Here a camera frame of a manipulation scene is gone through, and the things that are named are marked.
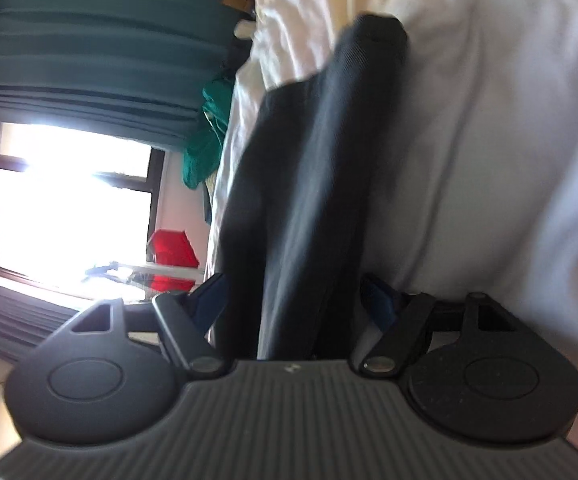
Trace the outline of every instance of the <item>green cloth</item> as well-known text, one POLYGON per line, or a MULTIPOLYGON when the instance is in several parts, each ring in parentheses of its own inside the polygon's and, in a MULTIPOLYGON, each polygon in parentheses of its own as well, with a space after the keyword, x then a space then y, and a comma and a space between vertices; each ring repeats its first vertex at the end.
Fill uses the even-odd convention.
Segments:
POLYGON ((203 88, 204 119, 191 136, 182 158, 182 181, 190 189, 207 179, 220 165, 227 134, 233 81, 214 79, 203 88))

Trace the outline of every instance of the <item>black trousers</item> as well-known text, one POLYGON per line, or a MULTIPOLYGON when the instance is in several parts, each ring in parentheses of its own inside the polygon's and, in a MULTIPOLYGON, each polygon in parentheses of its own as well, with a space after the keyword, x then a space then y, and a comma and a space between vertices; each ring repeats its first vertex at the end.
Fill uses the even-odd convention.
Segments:
POLYGON ((397 19, 361 15, 324 70, 265 96, 218 244, 225 356, 349 356, 371 177, 406 53, 397 19))

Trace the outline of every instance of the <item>red object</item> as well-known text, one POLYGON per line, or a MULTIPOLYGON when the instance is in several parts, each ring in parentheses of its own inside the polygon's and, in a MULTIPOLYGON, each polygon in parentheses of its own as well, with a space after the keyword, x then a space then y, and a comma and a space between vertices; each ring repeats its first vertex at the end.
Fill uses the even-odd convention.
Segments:
MULTIPOLYGON (((154 263, 176 267, 190 267, 197 269, 200 265, 195 257, 194 250, 184 232, 157 230, 148 243, 153 253, 154 263)), ((160 292, 168 290, 189 291, 195 285, 193 280, 179 280, 167 276, 154 276, 151 288, 160 292)))

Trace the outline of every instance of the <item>white duvet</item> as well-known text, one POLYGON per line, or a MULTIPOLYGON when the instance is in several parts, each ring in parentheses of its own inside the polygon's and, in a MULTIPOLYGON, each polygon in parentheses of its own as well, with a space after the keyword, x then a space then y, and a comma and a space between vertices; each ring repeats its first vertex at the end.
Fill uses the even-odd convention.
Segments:
MULTIPOLYGON (((459 299, 485 290, 578 366, 578 0, 257 0, 217 178, 208 272, 267 89, 327 61, 362 11, 411 40, 376 160, 364 268, 459 299)), ((578 446, 578 419, 570 434, 578 446)))

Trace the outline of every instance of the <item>round black pad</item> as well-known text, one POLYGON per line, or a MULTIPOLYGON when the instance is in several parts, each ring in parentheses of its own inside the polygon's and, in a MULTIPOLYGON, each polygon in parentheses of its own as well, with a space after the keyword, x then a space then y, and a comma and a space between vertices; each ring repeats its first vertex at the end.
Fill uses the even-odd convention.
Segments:
POLYGON ((123 380, 122 368, 104 359, 78 359, 61 365, 49 376, 49 385, 59 397, 95 400, 112 394, 123 380), (75 378, 87 378, 77 381, 75 378))
POLYGON ((467 305, 458 341, 410 368, 413 406, 437 427, 483 443, 562 435, 578 412, 578 372, 497 304, 488 308, 504 330, 490 330, 487 319, 478 321, 478 306, 467 305))
POLYGON ((173 368, 128 339, 123 307, 120 300, 91 307, 13 370, 5 401, 23 435, 101 444, 139 433, 170 409, 178 396, 173 368))

